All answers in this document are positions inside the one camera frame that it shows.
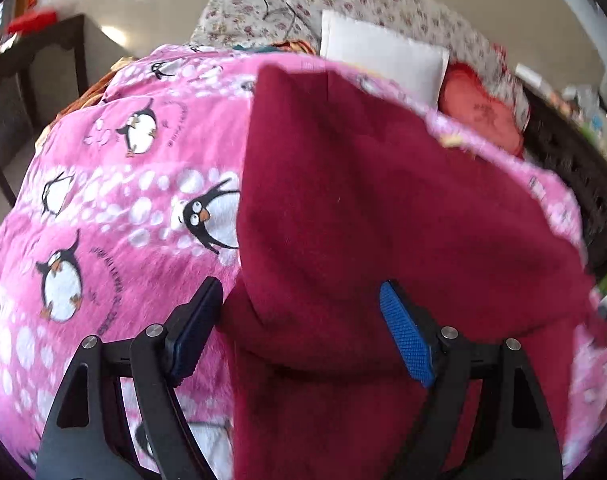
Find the dark wooden side table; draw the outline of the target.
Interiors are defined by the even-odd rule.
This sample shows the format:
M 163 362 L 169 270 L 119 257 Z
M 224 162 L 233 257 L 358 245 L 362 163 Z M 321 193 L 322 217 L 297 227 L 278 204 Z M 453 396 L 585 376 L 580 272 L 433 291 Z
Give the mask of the dark wooden side table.
M 12 47 L 0 54 L 0 88 L 7 80 L 16 80 L 32 130 L 38 128 L 39 116 L 29 69 L 36 56 L 48 47 L 72 52 L 78 96 L 90 88 L 88 58 L 91 58 L 91 63 L 96 63 L 96 58 L 101 55 L 107 58 L 111 54 L 114 60 L 108 61 L 108 66 L 112 66 L 118 58 L 131 55 L 125 46 L 110 38 L 105 30 L 83 13 L 46 26 L 40 32 L 20 37 Z

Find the yellow red folded cloth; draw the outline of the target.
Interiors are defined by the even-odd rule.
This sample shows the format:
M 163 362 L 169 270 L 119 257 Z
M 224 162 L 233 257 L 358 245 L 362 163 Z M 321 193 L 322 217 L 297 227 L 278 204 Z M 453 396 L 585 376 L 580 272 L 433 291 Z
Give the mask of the yellow red folded cloth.
M 263 44 L 262 46 L 234 46 L 233 49 L 235 51 L 250 53 L 290 52 L 317 55 L 317 50 L 315 50 L 309 42 L 301 39 L 273 42 L 273 44 Z

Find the dark wooden headboard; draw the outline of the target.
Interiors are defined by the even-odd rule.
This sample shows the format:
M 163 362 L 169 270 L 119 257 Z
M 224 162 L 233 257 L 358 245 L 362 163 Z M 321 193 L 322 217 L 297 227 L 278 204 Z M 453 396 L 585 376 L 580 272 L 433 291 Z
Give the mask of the dark wooden headboard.
M 530 110 L 524 148 L 575 194 L 588 267 L 600 280 L 607 274 L 607 161 L 570 119 L 532 88 L 524 93 Z

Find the dark red garment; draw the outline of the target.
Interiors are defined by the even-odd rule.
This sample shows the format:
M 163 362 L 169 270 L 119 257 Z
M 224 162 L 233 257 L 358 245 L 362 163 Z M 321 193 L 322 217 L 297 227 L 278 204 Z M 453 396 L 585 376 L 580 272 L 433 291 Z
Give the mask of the dark red garment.
M 221 314 L 238 479 L 381 479 L 426 392 L 378 293 L 397 281 L 467 338 L 517 338 L 563 434 L 579 250 L 509 174 L 334 72 L 261 68 L 238 209 L 241 272 Z

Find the pink penguin blanket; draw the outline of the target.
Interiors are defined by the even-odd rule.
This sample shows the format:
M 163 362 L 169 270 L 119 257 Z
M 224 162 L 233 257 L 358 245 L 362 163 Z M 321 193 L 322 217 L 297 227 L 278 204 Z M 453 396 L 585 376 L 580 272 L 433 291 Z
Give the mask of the pink penguin blanket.
M 398 84 L 311 55 L 163 46 L 119 70 L 93 104 L 57 119 L 0 226 L 0 441 L 20 471 L 36 470 L 55 390 L 83 336 L 132 336 L 207 276 L 221 281 L 226 299 L 238 284 L 249 122 L 258 74 L 269 65 L 334 72 L 412 110 L 442 146 L 523 185 L 551 230 L 579 250 L 588 274 L 579 207 L 561 179 Z M 607 422 L 607 333 L 594 285 L 589 298 L 592 319 L 575 330 L 567 426 L 558 434 L 565 471 Z M 234 394 L 221 330 L 179 401 L 218 474 L 234 478 Z

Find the red box on table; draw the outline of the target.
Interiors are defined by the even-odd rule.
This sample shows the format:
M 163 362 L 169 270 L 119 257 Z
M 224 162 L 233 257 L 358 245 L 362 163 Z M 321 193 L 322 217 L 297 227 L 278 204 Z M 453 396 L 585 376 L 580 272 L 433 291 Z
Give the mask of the red box on table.
M 41 32 L 58 22 L 58 15 L 55 10 L 33 10 L 25 13 L 19 18 L 8 23 L 8 33 L 10 35 L 29 35 L 35 32 Z

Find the white pillow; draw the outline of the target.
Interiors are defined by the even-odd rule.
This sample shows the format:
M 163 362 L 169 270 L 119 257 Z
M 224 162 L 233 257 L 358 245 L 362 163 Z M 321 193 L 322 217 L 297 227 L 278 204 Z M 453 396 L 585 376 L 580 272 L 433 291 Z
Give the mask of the white pillow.
M 450 61 L 450 51 L 393 30 L 322 11 L 322 58 L 343 62 L 396 82 L 415 100 L 435 107 Z

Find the red heart cushion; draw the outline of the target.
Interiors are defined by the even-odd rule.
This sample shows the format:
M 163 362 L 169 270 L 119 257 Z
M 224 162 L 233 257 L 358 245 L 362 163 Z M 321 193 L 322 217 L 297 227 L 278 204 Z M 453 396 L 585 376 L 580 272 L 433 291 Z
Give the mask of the red heart cushion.
M 509 154 L 523 153 L 523 135 L 512 110 L 490 96 L 474 70 L 452 63 L 441 84 L 438 108 Z

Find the floral grey quilt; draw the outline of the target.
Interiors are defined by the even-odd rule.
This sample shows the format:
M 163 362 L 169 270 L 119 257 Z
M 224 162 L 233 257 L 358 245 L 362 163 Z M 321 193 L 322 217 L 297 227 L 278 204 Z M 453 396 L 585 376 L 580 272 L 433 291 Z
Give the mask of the floral grey quilt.
M 189 45 L 249 48 L 305 40 L 317 49 L 324 10 L 448 49 L 453 62 L 471 66 L 490 96 L 512 110 L 519 128 L 527 126 L 529 103 L 507 67 L 504 49 L 436 0 L 209 0 Z

